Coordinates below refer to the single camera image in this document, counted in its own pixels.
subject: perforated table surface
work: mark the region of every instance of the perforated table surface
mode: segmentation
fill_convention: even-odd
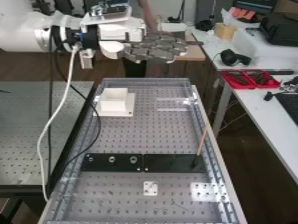
[[[88,96],[93,82],[73,85]],[[36,153],[38,138],[48,120],[48,82],[0,83],[0,186],[42,185],[40,162]],[[55,83],[54,108],[62,100],[64,82]],[[68,141],[84,99],[70,91],[68,100],[52,127],[52,170]],[[42,145],[48,161],[47,136]]]
[[[88,155],[196,154],[205,121],[201,100],[188,79],[105,79],[95,103],[105,88],[128,88],[136,93],[135,115],[101,117],[100,138]],[[73,155],[93,140],[97,128],[91,111]],[[222,173],[213,145],[208,136],[203,173],[83,172],[83,155],[64,172],[42,222],[240,223],[234,210],[238,199],[228,193],[229,177]],[[148,183],[157,185],[153,195],[145,193]]]

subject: mounting hole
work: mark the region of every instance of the mounting hole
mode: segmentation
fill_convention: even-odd
[[[115,158],[115,156],[111,156],[109,157],[109,163],[115,163],[116,162],[116,158]]]
[[[137,163],[137,157],[136,156],[132,156],[129,160],[131,160],[132,165],[135,165]]]

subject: black plate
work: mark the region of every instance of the black plate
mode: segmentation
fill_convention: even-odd
[[[89,153],[84,157],[81,171],[85,172],[143,172],[141,154],[100,154]]]
[[[203,157],[192,168],[193,154],[147,154],[144,155],[144,171],[148,173],[205,173]]]

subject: red box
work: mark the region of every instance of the red box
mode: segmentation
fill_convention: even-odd
[[[226,70],[221,72],[221,75],[226,82],[234,89],[256,89],[256,83],[245,74],[244,71]]]

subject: person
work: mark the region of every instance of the person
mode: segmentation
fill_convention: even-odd
[[[157,24],[152,14],[148,0],[129,0],[129,4],[133,8],[133,17],[143,18],[147,23],[148,32],[157,32]],[[147,76],[147,61],[140,64],[123,59],[124,70],[127,78],[144,78]]]

